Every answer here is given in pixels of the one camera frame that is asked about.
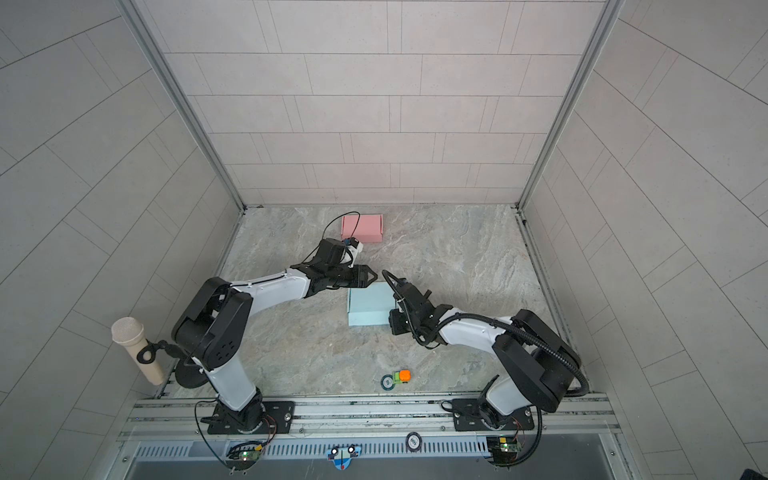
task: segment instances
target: robotic arm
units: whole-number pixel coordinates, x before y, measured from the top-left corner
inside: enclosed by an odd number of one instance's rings
[[[419,345],[430,349],[440,344],[471,346],[494,353],[502,362],[507,375],[491,380],[478,399],[479,414],[489,428],[504,427],[516,409],[533,405],[539,415],[541,410],[554,412],[564,396],[589,391],[579,356],[533,312],[490,318],[452,305],[433,306],[431,291],[422,295],[406,279],[386,270],[382,276],[398,305],[389,313],[393,335],[411,333]],[[529,352],[526,346],[535,349]],[[568,390],[574,378],[581,386]]]
[[[248,318],[288,300],[308,298],[322,290],[366,288],[378,276],[367,265],[355,265],[362,243],[321,240],[309,262],[255,280],[227,282],[213,277],[203,284],[173,328],[171,336],[183,359],[177,381],[187,388],[209,382],[218,392],[224,422],[242,433],[256,429],[263,419],[260,390],[248,379],[237,355]]]

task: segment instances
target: tiled wall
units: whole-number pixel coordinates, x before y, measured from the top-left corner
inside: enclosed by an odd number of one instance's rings
[[[0,2],[0,478],[114,444],[154,387],[108,327],[167,337],[237,214],[111,0]]]
[[[246,204],[517,201],[603,8],[137,4]]]
[[[768,3],[619,16],[525,213],[644,478],[768,472]]]

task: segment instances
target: cardboard box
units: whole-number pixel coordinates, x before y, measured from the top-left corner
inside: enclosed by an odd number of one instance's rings
[[[382,241],[384,233],[384,219],[379,215],[360,215],[360,222],[357,222],[357,215],[346,215],[341,219],[341,239],[350,238],[352,232],[354,237],[365,243],[378,243]]]
[[[349,326],[389,325],[389,311],[396,308],[387,282],[374,282],[368,288],[347,290]]]

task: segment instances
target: pink box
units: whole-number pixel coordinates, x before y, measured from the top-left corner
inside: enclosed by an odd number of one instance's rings
[[[361,215],[360,223],[357,223],[357,215],[346,215],[341,219],[341,238],[349,238],[352,231],[355,232],[355,238],[363,243],[378,243],[382,241],[384,232],[384,219],[379,215]]]

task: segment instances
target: marble floor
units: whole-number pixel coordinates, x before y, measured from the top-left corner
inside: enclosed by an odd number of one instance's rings
[[[383,242],[365,245],[358,263],[432,290],[435,305],[488,316],[525,308],[553,325],[508,205],[253,208],[222,277],[256,278],[300,262],[326,224],[350,210],[384,216]],[[327,237],[339,237],[339,223]],[[395,392],[478,391],[503,372],[495,356],[476,349],[427,350],[410,335],[393,336],[389,326],[349,327],[346,295],[327,290],[251,317],[240,358],[265,396],[383,392],[381,377],[398,369],[410,369],[413,377]],[[166,391],[175,398],[214,394],[210,384],[187,390],[174,383]]]

